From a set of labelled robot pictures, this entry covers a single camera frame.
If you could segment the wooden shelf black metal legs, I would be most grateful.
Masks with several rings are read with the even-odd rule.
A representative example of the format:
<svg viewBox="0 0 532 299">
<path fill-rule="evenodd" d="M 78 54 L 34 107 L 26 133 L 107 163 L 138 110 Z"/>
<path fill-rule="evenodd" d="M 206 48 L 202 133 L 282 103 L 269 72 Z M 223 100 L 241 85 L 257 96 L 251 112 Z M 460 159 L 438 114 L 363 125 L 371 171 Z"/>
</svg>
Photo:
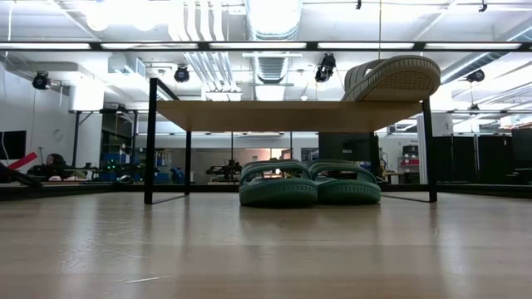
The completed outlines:
<svg viewBox="0 0 532 299">
<path fill-rule="evenodd" d="M 428 201 L 437 201 L 436 169 L 430 100 L 395 101 L 158 101 L 157 89 L 165 84 L 150 79 L 146 136 L 146 169 L 154 163 L 156 115 L 161 114 L 185 130 L 185 167 L 190 167 L 191 133 L 194 131 L 317 131 L 372 133 L 421 113 L 425 126 Z"/>
</svg>

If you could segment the black background robot station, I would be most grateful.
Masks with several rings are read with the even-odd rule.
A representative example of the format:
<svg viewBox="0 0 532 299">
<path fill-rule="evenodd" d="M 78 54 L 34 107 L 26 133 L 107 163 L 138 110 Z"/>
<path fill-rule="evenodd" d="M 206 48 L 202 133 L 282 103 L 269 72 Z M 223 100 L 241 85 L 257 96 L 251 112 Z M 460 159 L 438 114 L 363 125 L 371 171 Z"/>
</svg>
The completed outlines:
<svg viewBox="0 0 532 299">
<path fill-rule="evenodd" d="M 211 166 L 205 173 L 209 176 L 210 183 L 230 183 L 239 182 L 239 176 L 242 165 L 233 159 L 230 159 L 226 165 Z"/>
</svg>

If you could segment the red storage bin rack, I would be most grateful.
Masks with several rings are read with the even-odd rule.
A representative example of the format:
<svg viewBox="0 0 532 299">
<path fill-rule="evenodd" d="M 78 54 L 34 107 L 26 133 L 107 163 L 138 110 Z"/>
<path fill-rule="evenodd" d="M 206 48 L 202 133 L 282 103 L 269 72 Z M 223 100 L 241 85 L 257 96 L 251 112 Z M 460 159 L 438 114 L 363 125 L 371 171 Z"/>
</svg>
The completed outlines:
<svg viewBox="0 0 532 299">
<path fill-rule="evenodd" d="M 420 183 L 420 159 L 417 145 L 405 145 L 398 158 L 398 171 L 401 174 L 400 184 Z"/>
</svg>

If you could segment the black partition panel wall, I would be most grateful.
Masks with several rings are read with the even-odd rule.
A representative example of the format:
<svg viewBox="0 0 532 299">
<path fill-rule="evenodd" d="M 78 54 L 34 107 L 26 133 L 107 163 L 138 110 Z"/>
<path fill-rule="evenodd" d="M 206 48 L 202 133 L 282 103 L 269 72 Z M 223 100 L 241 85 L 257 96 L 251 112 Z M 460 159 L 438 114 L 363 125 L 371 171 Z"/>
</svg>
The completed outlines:
<svg viewBox="0 0 532 299">
<path fill-rule="evenodd" d="M 440 183 L 532 185 L 532 129 L 438 136 L 432 146 Z"/>
</svg>

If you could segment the green foam slide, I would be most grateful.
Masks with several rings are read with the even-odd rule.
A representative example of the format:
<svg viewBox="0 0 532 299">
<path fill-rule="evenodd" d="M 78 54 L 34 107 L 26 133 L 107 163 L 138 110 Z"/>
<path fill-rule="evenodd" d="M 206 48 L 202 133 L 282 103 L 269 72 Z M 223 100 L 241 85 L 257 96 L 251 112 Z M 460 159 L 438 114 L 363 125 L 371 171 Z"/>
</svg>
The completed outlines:
<svg viewBox="0 0 532 299">
<path fill-rule="evenodd" d="M 308 164 L 308 172 L 318 186 L 318 204 L 375 204 L 381 188 L 370 171 L 340 159 L 318 159 Z"/>
<path fill-rule="evenodd" d="M 239 176 L 239 202 L 247 207 L 301 207 L 318 201 L 318 186 L 296 159 L 247 163 Z"/>
</svg>

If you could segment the silver ventilation duct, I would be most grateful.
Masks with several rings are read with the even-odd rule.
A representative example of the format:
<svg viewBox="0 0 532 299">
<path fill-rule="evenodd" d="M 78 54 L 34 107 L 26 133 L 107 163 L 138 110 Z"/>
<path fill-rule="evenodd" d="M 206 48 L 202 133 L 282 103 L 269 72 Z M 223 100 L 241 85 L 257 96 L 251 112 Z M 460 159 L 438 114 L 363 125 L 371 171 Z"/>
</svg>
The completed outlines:
<svg viewBox="0 0 532 299">
<path fill-rule="evenodd" d="M 298 35 L 303 0 L 245 0 L 249 40 L 292 41 Z M 288 57 L 256 57 L 254 72 L 264 84 L 278 84 L 288 73 Z"/>
</svg>

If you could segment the blue storage bin rack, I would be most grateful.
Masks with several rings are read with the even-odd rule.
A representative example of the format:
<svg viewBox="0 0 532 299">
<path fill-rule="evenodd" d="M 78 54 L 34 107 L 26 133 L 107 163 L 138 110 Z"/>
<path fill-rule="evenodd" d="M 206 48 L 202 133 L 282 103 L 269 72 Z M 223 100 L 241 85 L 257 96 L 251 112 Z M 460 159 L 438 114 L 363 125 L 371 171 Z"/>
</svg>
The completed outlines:
<svg viewBox="0 0 532 299">
<path fill-rule="evenodd" d="M 159 149 L 155 152 L 155 176 L 156 184 L 183 184 L 185 181 L 184 171 L 179 161 L 174 158 L 173 151 Z"/>
</svg>

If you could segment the grey foam slide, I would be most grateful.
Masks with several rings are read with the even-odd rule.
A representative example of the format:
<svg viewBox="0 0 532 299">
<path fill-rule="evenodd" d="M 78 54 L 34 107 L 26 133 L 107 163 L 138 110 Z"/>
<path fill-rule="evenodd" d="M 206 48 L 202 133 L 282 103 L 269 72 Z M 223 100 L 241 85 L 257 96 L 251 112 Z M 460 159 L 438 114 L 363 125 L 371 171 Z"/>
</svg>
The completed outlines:
<svg viewBox="0 0 532 299">
<path fill-rule="evenodd" d="M 351 68 L 344 78 L 343 101 L 418 102 L 441 84 L 441 68 L 430 58 L 400 55 Z"/>
</svg>

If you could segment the person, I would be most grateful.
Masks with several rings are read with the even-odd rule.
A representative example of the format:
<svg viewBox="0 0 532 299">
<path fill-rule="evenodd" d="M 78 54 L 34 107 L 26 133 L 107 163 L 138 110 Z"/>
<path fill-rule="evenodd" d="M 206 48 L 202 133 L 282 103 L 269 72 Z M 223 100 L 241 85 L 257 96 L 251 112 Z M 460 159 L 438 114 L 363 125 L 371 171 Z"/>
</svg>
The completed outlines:
<svg viewBox="0 0 532 299">
<path fill-rule="evenodd" d="M 42 165 L 38 171 L 38 175 L 50 179 L 52 177 L 59 177 L 66 179 L 69 173 L 65 171 L 66 161 L 60 154 L 49 154 L 46 163 Z"/>
</svg>

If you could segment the red padded bar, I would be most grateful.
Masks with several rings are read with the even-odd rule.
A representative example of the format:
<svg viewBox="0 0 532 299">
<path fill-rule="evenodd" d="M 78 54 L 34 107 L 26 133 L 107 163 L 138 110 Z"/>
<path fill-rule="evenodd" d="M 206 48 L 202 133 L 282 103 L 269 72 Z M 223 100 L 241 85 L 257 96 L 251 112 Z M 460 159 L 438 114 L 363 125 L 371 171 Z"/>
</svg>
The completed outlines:
<svg viewBox="0 0 532 299">
<path fill-rule="evenodd" d="M 9 169 L 20 169 L 21 167 L 30 164 L 33 160 L 37 158 L 37 154 L 35 152 L 31 152 L 30 154 L 24 156 L 23 158 L 11 163 L 8 168 Z"/>
</svg>

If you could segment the black wall monitor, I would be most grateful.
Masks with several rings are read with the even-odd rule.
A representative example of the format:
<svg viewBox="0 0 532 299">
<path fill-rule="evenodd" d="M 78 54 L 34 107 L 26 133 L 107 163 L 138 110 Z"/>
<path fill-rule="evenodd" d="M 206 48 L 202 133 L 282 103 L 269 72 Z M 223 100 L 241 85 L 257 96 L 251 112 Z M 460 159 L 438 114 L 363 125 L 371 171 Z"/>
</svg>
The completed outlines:
<svg viewBox="0 0 532 299">
<path fill-rule="evenodd" d="M 0 159 L 21 159 L 26 155 L 27 132 L 0 131 Z"/>
</svg>

